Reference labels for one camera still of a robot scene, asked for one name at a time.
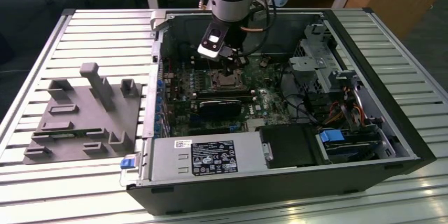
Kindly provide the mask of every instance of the blue connector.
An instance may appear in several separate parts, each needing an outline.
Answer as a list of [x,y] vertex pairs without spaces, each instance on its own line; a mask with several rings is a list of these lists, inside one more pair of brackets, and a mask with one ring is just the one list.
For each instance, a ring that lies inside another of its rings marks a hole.
[[135,157],[125,158],[121,163],[122,170],[135,168]]
[[345,135],[341,130],[325,130],[321,134],[323,142],[345,141]]

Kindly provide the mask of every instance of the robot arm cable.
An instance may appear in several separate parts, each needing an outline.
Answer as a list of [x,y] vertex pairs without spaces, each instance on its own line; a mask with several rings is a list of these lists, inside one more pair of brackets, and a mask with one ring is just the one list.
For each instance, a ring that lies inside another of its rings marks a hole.
[[273,8],[274,8],[274,18],[273,18],[273,22],[270,22],[270,2],[269,0],[263,0],[265,1],[265,5],[266,5],[266,11],[267,11],[267,27],[266,28],[249,28],[249,27],[243,27],[242,26],[242,30],[249,32],[249,33],[262,33],[267,30],[270,30],[270,28],[273,27],[275,21],[277,21],[277,6],[275,6],[275,0],[271,0],[273,2]]

